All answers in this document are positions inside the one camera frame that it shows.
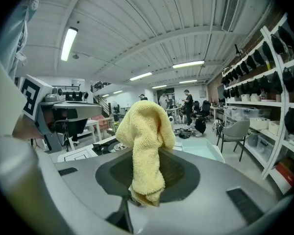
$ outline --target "staircase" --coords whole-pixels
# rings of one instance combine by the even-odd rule
[[[106,103],[100,96],[94,96],[94,103],[95,104],[99,104],[102,106],[102,115],[105,118],[110,117],[111,115],[111,104],[110,103]]]

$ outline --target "person in white shirt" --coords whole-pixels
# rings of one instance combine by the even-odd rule
[[[159,104],[164,110],[167,108],[168,101],[167,95],[163,92],[162,96],[159,98]]]

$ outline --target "black pants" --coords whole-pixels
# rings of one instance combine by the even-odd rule
[[[191,119],[191,113],[192,113],[192,109],[191,108],[186,108],[185,109],[186,112],[186,117],[187,117],[187,125],[190,125],[192,123],[192,119]]]

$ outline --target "air vent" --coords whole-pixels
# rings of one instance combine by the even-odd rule
[[[222,30],[230,31],[240,0],[227,0],[227,7],[223,19]]]

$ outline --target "gray chair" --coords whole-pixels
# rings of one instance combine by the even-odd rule
[[[249,125],[250,125],[249,120],[244,120],[244,121],[238,121],[230,127],[223,127],[222,130],[219,131],[219,137],[217,142],[217,145],[218,145],[220,136],[222,135],[221,153],[223,150],[223,142],[236,142],[236,146],[234,148],[234,152],[235,152],[235,149],[238,143],[240,141],[243,141],[242,152],[240,156],[240,161],[241,161],[242,155],[243,155],[243,149],[245,146],[246,135],[249,130]]]

